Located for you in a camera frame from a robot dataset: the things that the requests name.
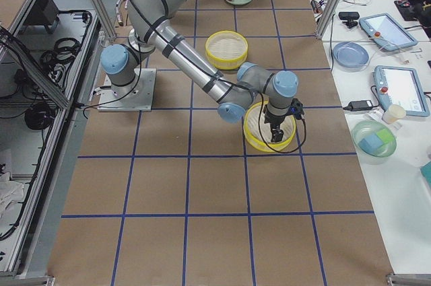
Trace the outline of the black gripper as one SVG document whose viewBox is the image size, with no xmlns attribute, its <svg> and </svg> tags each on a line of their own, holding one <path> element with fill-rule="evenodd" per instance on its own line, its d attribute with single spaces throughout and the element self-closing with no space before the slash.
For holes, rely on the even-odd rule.
<svg viewBox="0 0 431 286">
<path fill-rule="evenodd" d="M 269 123 L 271 128 L 271 142 L 279 143 L 284 137 L 284 132 L 281 129 L 281 123 L 287 116 L 292 115 L 290 107 L 276 108 L 275 106 L 264 107 L 264 123 Z"/>
</svg>

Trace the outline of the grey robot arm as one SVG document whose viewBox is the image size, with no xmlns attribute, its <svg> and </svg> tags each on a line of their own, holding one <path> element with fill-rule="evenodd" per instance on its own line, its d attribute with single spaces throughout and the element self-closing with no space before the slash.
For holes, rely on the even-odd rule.
<svg viewBox="0 0 431 286">
<path fill-rule="evenodd" d="M 298 78 L 291 71 L 272 73 L 256 64 L 243 63 L 237 82 L 231 83 L 188 44 L 170 25 L 170 18 L 187 0 L 128 0 L 129 19 L 137 44 L 113 44 L 101 54 L 101 65 L 113 88 L 127 92 L 137 81 L 135 68 L 146 57 L 141 44 L 158 49 L 218 103 L 218 114 L 226 121 L 238 122 L 251 107 L 257 94 L 265 94 L 264 121 L 269 124 L 271 140 L 279 142 L 281 123 L 287 116 L 303 118 L 302 104 L 295 98 Z"/>
</svg>

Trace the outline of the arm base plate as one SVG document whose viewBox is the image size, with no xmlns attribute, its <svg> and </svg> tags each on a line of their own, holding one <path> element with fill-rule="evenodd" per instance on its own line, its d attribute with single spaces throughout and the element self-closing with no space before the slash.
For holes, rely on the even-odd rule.
<svg viewBox="0 0 431 286">
<path fill-rule="evenodd" d="M 104 112 L 150 112 L 156 83 L 156 69 L 135 68 L 135 79 L 131 84 L 119 87 L 111 84 L 106 75 L 104 85 L 108 89 L 102 90 L 97 105 L 99 111 Z"/>
</svg>

